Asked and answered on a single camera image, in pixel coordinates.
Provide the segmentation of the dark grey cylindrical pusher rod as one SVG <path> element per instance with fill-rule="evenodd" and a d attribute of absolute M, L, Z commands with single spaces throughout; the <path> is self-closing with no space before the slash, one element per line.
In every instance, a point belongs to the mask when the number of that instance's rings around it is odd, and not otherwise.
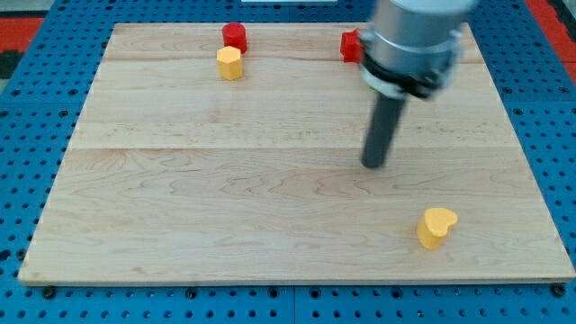
<path fill-rule="evenodd" d="M 405 103 L 404 96 L 391 98 L 383 94 L 378 95 L 361 156 L 364 167 L 384 166 Z"/>

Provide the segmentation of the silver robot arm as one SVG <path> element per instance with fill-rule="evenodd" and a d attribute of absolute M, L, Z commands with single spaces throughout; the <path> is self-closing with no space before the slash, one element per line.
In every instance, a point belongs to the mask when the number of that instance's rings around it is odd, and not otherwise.
<path fill-rule="evenodd" d="M 360 71 L 378 95 L 361 156 L 383 167 L 408 96 L 428 99 L 452 77 L 462 48 L 462 27 L 476 0 L 380 0 L 359 34 Z"/>

